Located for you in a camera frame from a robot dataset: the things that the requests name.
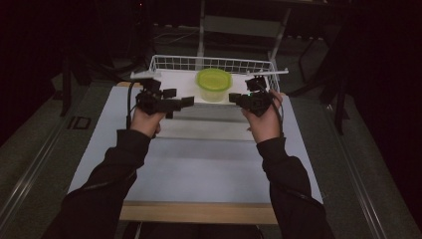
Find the human hand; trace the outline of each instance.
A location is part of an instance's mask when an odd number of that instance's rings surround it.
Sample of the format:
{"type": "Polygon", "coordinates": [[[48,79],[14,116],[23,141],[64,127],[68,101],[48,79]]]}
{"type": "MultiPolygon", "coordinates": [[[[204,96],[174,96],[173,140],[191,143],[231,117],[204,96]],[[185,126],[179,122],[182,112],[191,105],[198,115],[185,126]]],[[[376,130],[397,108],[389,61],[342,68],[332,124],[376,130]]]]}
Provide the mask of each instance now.
{"type": "Polygon", "coordinates": [[[141,109],[136,108],[133,114],[133,119],[130,125],[130,129],[137,130],[153,137],[156,133],[161,131],[159,122],[165,117],[165,113],[155,113],[149,115],[143,112],[141,109]]]}
{"type": "MultiPolygon", "coordinates": [[[[278,109],[283,101],[282,95],[274,90],[270,90],[270,94],[274,96],[274,104],[278,109]]],[[[252,132],[252,136],[256,143],[280,137],[280,123],[273,106],[269,106],[267,111],[260,117],[255,116],[253,113],[242,109],[242,114],[248,120],[252,132]]]]}

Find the wire basket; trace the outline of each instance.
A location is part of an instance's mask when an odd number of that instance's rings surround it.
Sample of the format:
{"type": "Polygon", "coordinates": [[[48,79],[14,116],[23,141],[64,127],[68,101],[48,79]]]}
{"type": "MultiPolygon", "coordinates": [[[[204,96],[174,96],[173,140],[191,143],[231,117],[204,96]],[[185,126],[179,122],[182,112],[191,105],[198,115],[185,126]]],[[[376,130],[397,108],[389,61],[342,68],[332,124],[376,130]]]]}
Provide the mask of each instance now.
{"type": "MultiPolygon", "coordinates": [[[[230,74],[251,75],[258,72],[274,72],[273,63],[265,61],[252,61],[227,58],[185,57],[155,55],[151,59],[149,70],[182,70],[200,71],[207,68],[216,68],[230,74]]],[[[270,89],[280,91],[279,79],[275,74],[267,75],[270,89]]]]}

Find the plastic container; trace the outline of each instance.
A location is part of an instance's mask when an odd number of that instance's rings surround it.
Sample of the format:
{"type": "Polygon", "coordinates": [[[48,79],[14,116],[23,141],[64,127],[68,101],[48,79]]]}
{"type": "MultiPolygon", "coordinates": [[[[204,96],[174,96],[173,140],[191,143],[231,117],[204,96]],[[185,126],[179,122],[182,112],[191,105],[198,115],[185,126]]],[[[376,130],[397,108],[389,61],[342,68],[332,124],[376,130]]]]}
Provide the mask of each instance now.
{"type": "Polygon", "coordinates": [[[217,103],[224,100],[227,90],[232,87],[232,75],[220,69],[208,68],[196,74],[196,84],[204,101],[217,103]]]}

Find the black sleeve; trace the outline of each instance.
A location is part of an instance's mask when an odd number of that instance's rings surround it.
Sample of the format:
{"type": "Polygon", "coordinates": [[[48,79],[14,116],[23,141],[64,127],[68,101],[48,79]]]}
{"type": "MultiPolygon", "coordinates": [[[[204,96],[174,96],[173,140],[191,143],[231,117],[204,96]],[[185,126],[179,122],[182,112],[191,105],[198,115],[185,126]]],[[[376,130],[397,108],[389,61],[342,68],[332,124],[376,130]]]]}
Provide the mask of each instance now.
{"type": "Polygon", "coordinates": [[[116,147],[88,181],[68,194],[43,238],[114,238],[120,210],[136,170],[143,166],[150,138],[135,130],[118,130],[116,147]]]}
{"type": "Polygon", "coordinates": [[[334,238],[323,207],[301,198],[311,198],[310,180],[301,161],[286,154],[285,142],[278,137],[257,144],[283,238],[334,238]]]}

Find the person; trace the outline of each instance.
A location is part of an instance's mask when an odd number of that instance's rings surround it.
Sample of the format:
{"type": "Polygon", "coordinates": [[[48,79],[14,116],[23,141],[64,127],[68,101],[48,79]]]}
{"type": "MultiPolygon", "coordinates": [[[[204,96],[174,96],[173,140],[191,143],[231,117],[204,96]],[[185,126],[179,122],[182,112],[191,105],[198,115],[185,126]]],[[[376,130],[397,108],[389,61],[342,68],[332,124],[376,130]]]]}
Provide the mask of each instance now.
{"type": "MultiPolygon", "coordinates": [[[[275,91],[271,94],[279,108],[282,96],[275,91]]],[[[286,154],[286,139],[281,135],[276,110],[269,107],[259,118],[243,109],[242,114],[263,158],[283,238],[334,238],[320,206],[300,199],[311,195],[310,181],[300,160],[286,154]]],[[[124,198],[136,180],[136,170],[144,165],[151,139],[161,131],[164,117],[164,113],[149,116],[135,110],[130,129],[117,131],[116,146],[107,150],[88,181],[65,197],[43,239],[114,237],[124,198]]]]}

